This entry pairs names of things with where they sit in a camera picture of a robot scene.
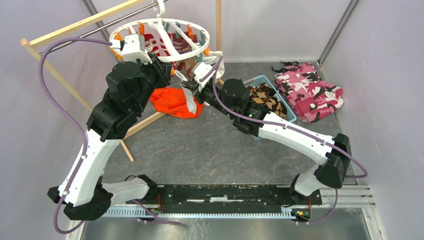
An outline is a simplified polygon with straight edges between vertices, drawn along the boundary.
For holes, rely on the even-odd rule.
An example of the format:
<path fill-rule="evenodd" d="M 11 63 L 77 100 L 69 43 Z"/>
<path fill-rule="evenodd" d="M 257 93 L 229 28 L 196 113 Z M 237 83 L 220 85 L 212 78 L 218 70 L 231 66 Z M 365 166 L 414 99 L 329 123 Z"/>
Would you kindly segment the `white sock with black stripes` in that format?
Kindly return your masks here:
<path fill-rule="evenodd" d="M 225 63 L 223 59 L 222 51 L 210 51 L 208 56 L 205 57 L 202 62 L 211 65 L 214 70 L 216 70 L 216 79 L 220 79 L 225 73 Z"/>

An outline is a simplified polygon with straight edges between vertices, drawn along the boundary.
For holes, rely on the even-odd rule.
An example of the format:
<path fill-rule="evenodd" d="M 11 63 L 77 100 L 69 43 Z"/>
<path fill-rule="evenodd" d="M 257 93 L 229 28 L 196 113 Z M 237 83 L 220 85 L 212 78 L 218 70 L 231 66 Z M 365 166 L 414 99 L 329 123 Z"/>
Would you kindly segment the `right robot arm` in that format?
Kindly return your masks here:
<path fill-rule="evenodd" d="M 302 204 L 321 188 L 342 188 L 351 162 L 350 139 L 346 135 L 319 134 L 290 123 L 252 101 L 249 89 L 240 79 L 226 80 L 222 88 L 214 87 L 211 81 L 204 86 L 186 81 L 182 87 L 199 103 L 206 103 L 232 119 L 240 132 L 278 142 L 315 162 L 314 167 L 292 182 L 288 196 L 293 203 Z"/>

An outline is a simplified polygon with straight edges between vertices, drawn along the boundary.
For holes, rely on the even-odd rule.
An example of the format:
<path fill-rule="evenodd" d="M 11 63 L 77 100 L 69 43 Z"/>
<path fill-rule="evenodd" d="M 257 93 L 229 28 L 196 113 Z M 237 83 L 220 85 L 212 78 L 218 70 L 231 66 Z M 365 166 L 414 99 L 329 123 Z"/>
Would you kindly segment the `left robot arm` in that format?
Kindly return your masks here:
<path fill-rule="evenodd" d="M 102 183 L 102 179 L 111 154 L 142 116 L 154 90 L 170 84 L 171 70 L 171 63 L 151 55 L 150 63 L 123 61 L 106 76 L 107 89 L 86 123 L 81 157 L 63 183 L 47 193 L 54 203 L 64 205 L 70 220 L 94 221 L 111 206 L 156 200 L 156 184 L 145 175 L 118 183 Z"/>

